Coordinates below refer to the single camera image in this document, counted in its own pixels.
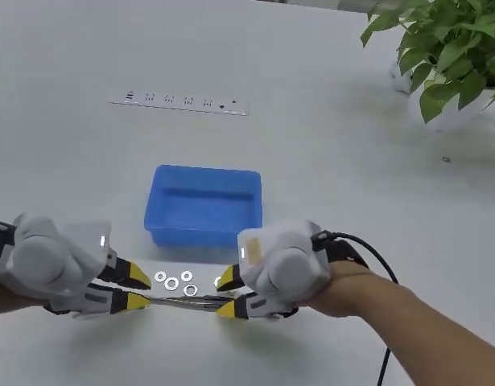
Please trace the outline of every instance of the black cable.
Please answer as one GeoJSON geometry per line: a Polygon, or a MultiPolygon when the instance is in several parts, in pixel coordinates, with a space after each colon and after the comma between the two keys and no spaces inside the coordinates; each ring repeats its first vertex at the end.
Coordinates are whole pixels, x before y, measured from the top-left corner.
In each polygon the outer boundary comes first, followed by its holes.
{"type": "MultiPolygon", "coordinates": [[[[354,241],[355,243],[361,245],[363,248],[365,248],[369,252],[371,252],[374,255],[374,257],[376,257],[377,261],[379,261],[379,263],[383,266],[385,271],[389,274],[392,282],[394,282],[395,284],[399,284],[399,281],[396,278],[394,271],[391,269],[391,267],[385,261],[383,256],[380,255],[379,252],[376,249],[374,249],[374,247],[371,244],[362,240],[360,237],[349,235],[348,233],[333,232],[328,236],[329,240],[335,240],[338,238],[354,241]]],[[[379,371],[379,377],[377,378],[377,386],[383,385],[383,378],[385,378],[386,367],[389,364],[389,359],[390,359],[390,349],[387,347],[386,351],[385,351],[385,355],[383,356],[382,368],[379,371]]]]}

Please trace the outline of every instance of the blue plastic tray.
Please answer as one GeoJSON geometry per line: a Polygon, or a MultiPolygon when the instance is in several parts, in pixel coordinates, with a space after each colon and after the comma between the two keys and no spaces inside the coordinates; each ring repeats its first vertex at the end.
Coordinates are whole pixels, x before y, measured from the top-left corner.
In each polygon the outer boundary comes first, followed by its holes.
{"type": "Polygon", "coordinates": [[[260,174],[159,166],[144,226],[157,245],[236,247],[240,231],[262,226],[260,174]]]}

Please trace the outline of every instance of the white tabletop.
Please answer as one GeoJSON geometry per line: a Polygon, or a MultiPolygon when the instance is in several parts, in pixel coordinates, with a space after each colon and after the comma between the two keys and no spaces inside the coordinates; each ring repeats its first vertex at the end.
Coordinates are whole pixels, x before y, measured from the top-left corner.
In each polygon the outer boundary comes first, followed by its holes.
{"type": "MultiPolygon", "coordinates": [[[[408,125],[387,76],[401,32],[363,50],[365,25],[240,0],[0,2],[0,220],[110,220],[120,256],[150,275],[190,269],[204,293],[223,267],[166,260],[216,251],[160,251],[143,230],[155,168],[257,170],[266,223],[304,217],[361,236],[495,344],[495,110],[449,136],[408,125]],[[251,111],[107,103],[127,88],[241,98],[251,111]]],[[[383,351],[362,321],[310,310],[278,323],[163,307],[0,316],[0,385],[375,384],[383,351]]],[[[409,383],[392,359],[386,384],[409,383]]]]}

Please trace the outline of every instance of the white power strip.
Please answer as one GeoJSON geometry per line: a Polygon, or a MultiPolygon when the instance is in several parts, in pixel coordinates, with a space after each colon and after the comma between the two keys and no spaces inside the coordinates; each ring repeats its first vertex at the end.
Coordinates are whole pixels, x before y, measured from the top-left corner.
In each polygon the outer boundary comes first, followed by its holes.
{"type": "Polygon", "coordinates": [[[246,101],[210,96],[173,96],[165,92],[126,91],[113,95],[109,103],[203,113],[249,115],[249,103],[246,101]]]}

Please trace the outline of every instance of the white washer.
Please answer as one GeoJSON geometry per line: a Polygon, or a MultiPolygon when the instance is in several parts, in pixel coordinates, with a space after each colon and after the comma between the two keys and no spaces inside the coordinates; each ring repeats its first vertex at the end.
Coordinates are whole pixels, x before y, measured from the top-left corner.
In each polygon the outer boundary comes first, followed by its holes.
{"type": "Polygon", "coordinates": [[[154,280],[156,280],[158,283],[163,283],[166,278],[167,274],[165,273],[165,271],[158,271],[154,275],[154,280]]]}
{"type": "Polygon", "coordinates": [[[197,291],[198,289],[195,284],[188,284],[183,288],[183,292],[186,296],[196,296],[197,291]]]}
{"type": "Polygon", "coordinates": [[[184,282],[190,281],[193,279],[193,273],[191,271],[184,271],[181,273],[181,280],[184,282]]]}
{"type": "Polygon", "coordinates": [[[175,291],[179,287],[179,279],[177,277],[168,277],[165,280],[165,288],[168,291],[175,291]]]}

